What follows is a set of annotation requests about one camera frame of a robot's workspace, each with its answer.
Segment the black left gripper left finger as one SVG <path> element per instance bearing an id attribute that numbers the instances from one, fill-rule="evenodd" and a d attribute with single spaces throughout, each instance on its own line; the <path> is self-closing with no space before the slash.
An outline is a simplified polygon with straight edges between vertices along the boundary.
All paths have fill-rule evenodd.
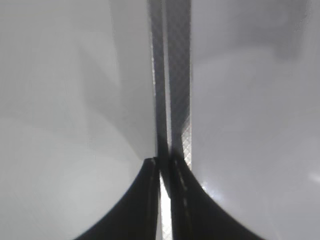
<path id="1" fill-rule="evenodd" d="M 79 240 L 154 240 L 159 212 L 158 159 L 147 158 L 116 205 Z"/>

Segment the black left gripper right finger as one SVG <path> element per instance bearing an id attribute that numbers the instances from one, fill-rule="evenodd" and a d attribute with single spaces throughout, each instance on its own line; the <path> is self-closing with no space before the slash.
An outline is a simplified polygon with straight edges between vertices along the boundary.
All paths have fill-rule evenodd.
<path id="1" fill-rule="evenodd" d="M 202 189 L 185 160 L 176 152 L 166 164 L 175 240 L 244 240 L 247 230 Z"/>

